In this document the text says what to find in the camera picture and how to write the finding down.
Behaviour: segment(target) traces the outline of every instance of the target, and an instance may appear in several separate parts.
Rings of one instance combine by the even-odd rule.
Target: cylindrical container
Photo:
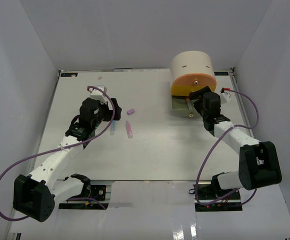
[[[188,97],[206,86],[214,92],[216,79],[210,56],[202,51],[185,51],[178,54],[171,62],[170,71],[173,83],[172,96]]]

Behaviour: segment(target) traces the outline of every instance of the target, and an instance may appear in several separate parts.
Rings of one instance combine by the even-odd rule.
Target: white enclosure
[[[57,70],[168,68],[191,50],[209,54],[215,70],[235,67],[239,90],[255,100],[260,123],[253,133],[276,145],[290,214],[285,0],[0,0],[0,174],[37,151]],[[244,105],[252,121],[255,110]],[[16,167],[0,184],[8,216],[13,181],[27,171],[28,164]],[[0,218],[0,239],[8,226]]]

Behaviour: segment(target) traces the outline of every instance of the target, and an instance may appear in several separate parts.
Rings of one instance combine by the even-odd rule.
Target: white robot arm
[[[98,88],[106,93],[105,86]],[[119,121],[122,109],[115,98],[111,98],[111,101],[115,110],[114,120]],[[104,95],[98,90],[92,90],[90,97],[82,102],[79,115],[73,118],[59,144],[61,150],[52,153],[27,176],[20,174],[16,178],[13,208],[44,222],[52,214],[55,202],[59,203],[74,196],[88,197],[91,180],[84,175],[73,174],[63,182],[55,183],[67,165],[86,148],[89,144],[87,140],[95,136],[95,130],[101,122],[109,122],[112,116],[113,110],[109,109]]]
[[[238,171],[222,172],[212,177],[211,186],[216,195],[223,190],[253,190],[279,184],[282,174],[275,145],[250,137],[221,114],[221,103],[227,102],[229,97],[224,88],[218,95],[208,86],[189,95],[190,100],[196,100],[193,106],[202,116],[205,129],[217,138],[222,137],[239,155]]]

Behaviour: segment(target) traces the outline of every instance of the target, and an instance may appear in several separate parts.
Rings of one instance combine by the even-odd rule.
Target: purple wire
[[[82,144],[85,144],[85,143],[89,143],[90,141],[98,138],[99,136],[101,136],[109,127],[110,125],[112,124],[113,120],[114,120],[114,116],[115,116],[115,106],[114,106],[114,103],[113,101],[111,100],[111,98],[101,89],[99,89],[98,87],[95,87],[95,86],[88,86],[87,89],[89,88],[92,88],[92,89],[95,89],[95,90],[98,90],[100,91],[107,99],[108,101],[110,102],[111,104],[111,107],[113,108],[113,114],[111,116],[111,119],[110,121],[108,122],[108,125],[103,129],[103,131],[101,131],[99,134],[95,135],[94,137],[91,137],[90,139],[87,139],[85,141],[82,141],[82,142],[79,142],[79,143],[75,143],[75,144],[72,144],[72,145],[67,145],[67,146],[64,146],[63,149],[69,149],[69,148],[72,148],[72,147],[76,147],[76,146],[79,146],[79,145],[82,145]],[[43,155],[46,155],[46,154],[50,154],[50,153],[54,153],[54,152],[58,152],[58,151],[61,151],[62,148],[55,148],[55,149],[52,149],[52,150],[48,150],[48,151],[44,151],[44,152],[41,152],[41,153],[37,153],[35,155],[32,155],[32,156],[28,156],[28,157],[25,157],[15,163],[13,163],[12,165],[10,165],[8,168],[6,168],[5,171],[2,172],[2,174],[0,175],[0,181],[2,180],[2,178],[4,177],[4,175],[9,171],[11,170],[13,167],[15,167],[16,165],[18,164],[21,164],[27,160],[30,160],[30,159],[33,159],[33,158],[37,158],[39,156],[43,156]],[[0,210],[0,216],[7,220],[7,221],[11,221],[11,222],[17,222],[17,221],[21,221],[21,220],[24,220],[24,219],[27,219],[28,216],[24,216],[24,217],[20,217],[20,218],[10,218],[8,216],[5,216],[1,210]]]
[[[97,201],[96,199],[91,198],[91,197],[72,197],[72,198],[67,199],[66,201],[81,201],[81,200],[94,201],[94,202],[98,203],[98,205],[100,205],[104,210],[106,210],[106,207],[104,207],[103,204],[101,204],[99,201]]]
[[[227,130],[226,130],[226,131],[225,131],[225,132],[224,132],[224,133],[223,133],[223,134],[218,138],[218,140],[214,143],[214,145],[213,145],[213,146],[211,147],[211,149],[208,151],[208,153],[207,153],[207,155],[206,155],[206,157],[205,157],[205,159],[204,159],[203,163],[201,164],[200,169],[199,169],[199,171],[198,171],[198,175],[197,175],[196,183],[195,183],[195,187],[194,187],[194,189],[195,189],[195,190],[194,190],[194,192],[195,192],[195,199],[196,199],[197,203],[199,203],[199,204],[202,205],[202,206],[207,206],[207,205],[210,205],[210,204],[214,204],[214,203],[216,203],[216,202],[218,202],[218,201],[220,201],[220,200],[222,200],[222,199],[224,199],[224,198],[226,198],[226,197],[232,195],[232,194],[235,193],[236,191],[238,191],[238,189],[233,189],[232,191],[226,193],[225,195],[223,195],[223,196],[221,196],[221,197],[219,197],[219,198],[217,198],[217,199],[215,199],[215,200],[213,200],[213,201],[210,201],[210,202],[201,202],[201,201],[199,200],[199,194],[198,194],[199,181],[200,181],[200,178],[201,178],[202,171],[203,171],[203,169],[204,169],[204,167],[205,167],[205,164],[206,164],[206,162],[208,161],[208,159],[209,159],[210,155],[212,154],[213,150],[214,150],[214,149],[216,148],[216,146],[220,143],[220,141],[225,137],[225,135],[226,135],[227,133],[229,133],[233,128],[240,127],[240,128],[245,128],[245,129],[253,129],[253,128],[255,128],[255,127],[259,124],[259,120],[260,120],[259,110],[258,110],[258,108],[257,108],[257,106],[256,106],[256,104],[255,104],[255,102],[254,102],[254,101],[253,101],[249,96],[247,96],[247,95],[245,95],[245,94],[243,94],[243,93],[241,93],[241,92],[234,91],[234,90],[228,90],[228,91],[229,91],[229,92],[236,93],[236,94],[240,94],[240,95],[246,97],[246,98],[247,98],[247,99],[248,99],[248,100],[253,104],[253,106],[254,106],[254,108],[255,108],[255,110],[256,110],[256,122],[255,122],[255,125],[254,125],[254,126],[245,126],[245,125],[241,125],[241,124],[236,124],[236,125],[231,126],[229,129],[227,129]],[[243,202],[243,203],[240,203],[240,204],[238,204],[238,205],[235,205],[235,206],[242,206],[242,205],[248,203],[248,202],[249,202],[249,201],[254,197],[255,193],[256,193],[256,191],[254,191],[254,193],[251,195],[251,197],[250,197],[247,201],[245,201],[245,202]]]
[[[252,198],[255,196],[257,189],[254,190],[253,194],[249,197],[249,199],[247,199],[246,201],[239,203],[239,204],[235,204],[235,205],[229,205],[228,207],[239,207],[239,206],[243,206],[244,204],[247,204],[250,200],[252,200]]]

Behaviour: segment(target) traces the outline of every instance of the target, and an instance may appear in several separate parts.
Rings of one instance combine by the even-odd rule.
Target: purple cable
[[[111,116],[111,119],[110,121],[108,122],[108,125],[103,129],[103,131],[101,131],[99,134],[95,135],[94,137],[91,137],[90,139],[87,139],[85,141],[82,141],[82,142],[79,142],[79,143],[75,143],[75,144],[72,144],[72,145],[67,145],[67,146],[64,146],[63,149],[69,149],[69,148],[72,148],[72,147],[76,147],[76,146],[79,146],[79,145],[82,145],[82,144],[85,144],[85,143],[89,143],[90,141],[98,138],[100,135],[102,135],[109,127],[110,125],[112,124],[113,120],[114,120],[114,116],[115,116],[115,106],[114,106],[114,103],[113,101],[111,100],[111,98],[101,89],[99,89],[98,87],[95,87],[95,86],[89,86],[87,89],[89,88],[92,88],[92,89],[95,89],[95,90],[98,90],[100,91],[107,99],[108,101],[110,102],[111,104],[111,107],[113,108],[113,114]],[[48,150],[48,151],[44,151],[44,152],[41,152],[41,153],[37,153],[35,155],[32,155],[32,156],[28,156],[28,157],[25,157],[15,163],[13,163],[12,165],[10,165],[8,168],[6,168],[5,171],[3,171],[3,173],[0,175],[0,181],[2,180],[2,178],[4,177],[4,175],[9,171],[11,170],[13,167],[15,167],[16,165],[18,164],[21,164],[27,160],[30,160],[30,159],[33,159],[33,158],[37,158],[39,156],[43,156],[43,155],[46,155],[46,154],[50,154],[50,153],[54,153],[54,152],[58,152],[58,151],[61,151],[62,148],[55,148],[55,149],[52,149],[52,150]],[[28,216],[24,216],[24,217],[20,217],[20,218],[10,218],[8,216],[5,216],[1,211],[0,211],[0,216],[7,220],[7,221],[11,221],[11,222],[16,222],[16,221],[21,221],[21,220],[24,220],[24,219],[27,219]]]
[[[252,200],[252,198],[255,196],[257,189],[254,190],[253,194],[249,197],[249,199],[247,199],[246,201],[239,203],[239,204],[235,204],[235,205],[229,205],[228,207],[240,207],[243,206],[244,204],[247,204],[250,200]]]
[[[226,197],[232,195],[232,194],[235,193],[236,191],[238,191],[238,189],[233,189],[232,191],[226,193],[225,195],[223,195],[223,196],[221,196],[221,197],[219,197],[219,198],[217,198],[217,199],[215,199],[215,200],[213,200],[213,201],[210,201],[210,202],[201,202],[201,201],[199,200],[198,188],[199,188],[200,177],[201,177],[201,174],[202,174],[202,171],[203,171],[203,169],[204,169],[204,167],[205,167],[206,162],[208,161],[208,159],[209,159],[210,155],[212,154],[213,150],[216,148],[217,144],[219,144],[220,141],[225,137],[225,135],[226,135],[227,133],[229,133],[233,128],[240,127],[240,128],[245,128],[245,129],[253,129],[253,128],[255,128],[255,127],[259,124],[259,120],[260,120],[259,110],[258,110],[258,108],[257,108],[257,106],[256,106],[256,104],[255,104],[255,102],[254,102],[254,101],[253,101],[249,96],[247,96],[247,95],[245,95],[245,94],[243,94],[243,93],[240,93],[240,92],[238,92],[238,91],[234,91],[234,90],[228,90],[228,91],[229,91],[229,92],[236,93],[236,94],[240,94],[240,95],[246,97],[246,98],[247,98],[247,99],[248,99],[248,100],[253,104],[253,106],[254,106],[254,108],[255,108],[255,110],[256,110],[256,122],[255,122],[255,125],[254,125],[254,126],[244,126],[244,125],[241,125],[241,124],[236,124],[236,125],[231,126],[229,129],[227,129],[227,130],[226,130],[226,131],[225,131],[225,132],[224,132],[224,133],[223,133],[223,134],[218,138],[218,140],[214,143],[214,145],[213,145],[213,146],[211,147],[211,149],[208,151],[208,153],[207,153],[207,155],[206,155],[206,157],[205,157],[205,159],[204,159],[203,163],[201,164],[200,169],[199,169],[199,171],[198,171],[198,175],[197,175],[197,179],[196,179],[196,183],[195,183],[195,187],[194,187],[194,189],[195,189],[195,190],[194,190],[194,191],[195,191],[195,199],[196,199],[197,203],[199,203],[199,204],[202,205],[202,206],[207,206],[207,205],[210,205],[210,204],[214,204],[214,203],[216,203],[217,201],[220,201],[220,200],[222,200],[222,199],[224,199],[224,198],[226,198]],[[256,191],[254,191],[254,193],[251,195],[251,197],[250,197],[247,201],[245,201],[245,202],[243,202],[243,203],[240,203],[240,205],[238,204],[238,205],[235,205],[235,206],[242,206],[242,205],[248,203],[248,202],[249,202],[249,201],[254,197],[255,193],[256,193]]]
[[[98,203],[98,205],[100,205],[104,210],[106,210],[106,207],[104,207],[103,204],[101,204],[99,201],[97,201],[96,199],[91,198],[91,197],[72,197],[72,198],[67,199],[66,201],[81,201],[81,200],[94,201],[94,202]]]

